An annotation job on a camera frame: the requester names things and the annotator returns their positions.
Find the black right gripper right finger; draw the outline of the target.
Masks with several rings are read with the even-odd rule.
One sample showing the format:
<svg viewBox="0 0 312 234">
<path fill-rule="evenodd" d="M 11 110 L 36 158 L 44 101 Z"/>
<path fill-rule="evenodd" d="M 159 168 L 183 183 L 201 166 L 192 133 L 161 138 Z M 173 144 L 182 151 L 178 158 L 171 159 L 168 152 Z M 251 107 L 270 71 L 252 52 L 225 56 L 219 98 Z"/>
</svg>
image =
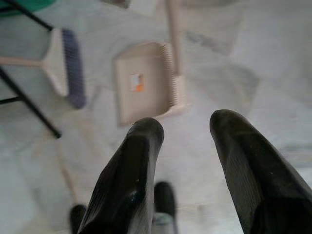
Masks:
<svg viewBox="0 0 312 234">
<path fill-rule="evenodd" d="M 243 232 L 311 233 L 312 190 L 281 153 L 232 110 L 214 111 L 210 132 Z"/>
</svg>

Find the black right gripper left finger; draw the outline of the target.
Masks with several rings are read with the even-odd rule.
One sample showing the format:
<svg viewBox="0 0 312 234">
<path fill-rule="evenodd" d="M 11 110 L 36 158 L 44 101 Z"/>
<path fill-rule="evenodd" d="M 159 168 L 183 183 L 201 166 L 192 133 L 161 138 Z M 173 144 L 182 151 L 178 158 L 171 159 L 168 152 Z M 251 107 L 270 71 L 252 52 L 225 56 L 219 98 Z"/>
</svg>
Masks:
<svg viewBox="0 0 312 234">
<path fill-rule="evenodd" d="M 78 233 L 151 233 L 154 176 L 163 140 L 163 127 L 154 118 L 131 126 L 98 177 Z"/>
</svg>

